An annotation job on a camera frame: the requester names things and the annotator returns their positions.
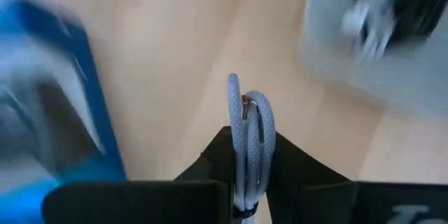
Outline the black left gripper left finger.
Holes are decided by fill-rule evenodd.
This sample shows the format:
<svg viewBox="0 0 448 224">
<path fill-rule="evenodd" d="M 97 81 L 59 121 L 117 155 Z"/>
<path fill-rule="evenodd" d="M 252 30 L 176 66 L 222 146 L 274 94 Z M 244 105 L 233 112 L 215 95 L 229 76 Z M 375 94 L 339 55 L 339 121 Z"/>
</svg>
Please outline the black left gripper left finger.
<svg viewBox="0 0 448 224">
<path fill-rule="evenodd" d="M 173 181 L 86 181 L 44 198 L 45 224 L 232 224 L 234 154 L 223 127 Z"/>
</svg>

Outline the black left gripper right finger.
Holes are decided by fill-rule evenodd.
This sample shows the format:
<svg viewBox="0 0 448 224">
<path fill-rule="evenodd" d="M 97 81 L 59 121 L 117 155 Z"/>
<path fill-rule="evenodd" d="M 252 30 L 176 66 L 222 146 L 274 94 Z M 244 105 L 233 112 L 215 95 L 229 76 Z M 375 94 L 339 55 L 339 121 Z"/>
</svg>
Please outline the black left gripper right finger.
<svg viewBox="0 0 448 224">
<path fill-rule="evenodd" d="M 276 136 L 272 224 L 448 224 L 448 185 L 352 181 Z"/>
</svg>

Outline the light grey plastic bin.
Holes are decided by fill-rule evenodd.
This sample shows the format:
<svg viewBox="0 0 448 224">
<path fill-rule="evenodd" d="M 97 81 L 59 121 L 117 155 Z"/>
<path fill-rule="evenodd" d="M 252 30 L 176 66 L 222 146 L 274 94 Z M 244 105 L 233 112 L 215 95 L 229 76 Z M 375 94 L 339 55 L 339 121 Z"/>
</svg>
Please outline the light grey plastic bin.
<svg viewBox="0 0 448 224">
<path fill-rule="evenodd" d="M 328 83 L 448 117 L 448 0 L 306 0 L 300 47 Z"/>
</svg>

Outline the blue retail box with window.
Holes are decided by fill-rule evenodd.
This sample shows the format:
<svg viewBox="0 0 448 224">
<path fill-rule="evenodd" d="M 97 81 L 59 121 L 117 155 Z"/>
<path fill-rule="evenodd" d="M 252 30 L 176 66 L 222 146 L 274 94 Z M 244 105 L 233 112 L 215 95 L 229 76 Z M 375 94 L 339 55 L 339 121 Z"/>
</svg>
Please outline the blue retail box with window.
<svg viewBox="0 0 448 224">
<path fill-rule="evenodd" d="M 0 224 L 43 224 L 67 183 L 126 175 L 89 38 L 44 0 L 0 0 Z"/>
</svg>

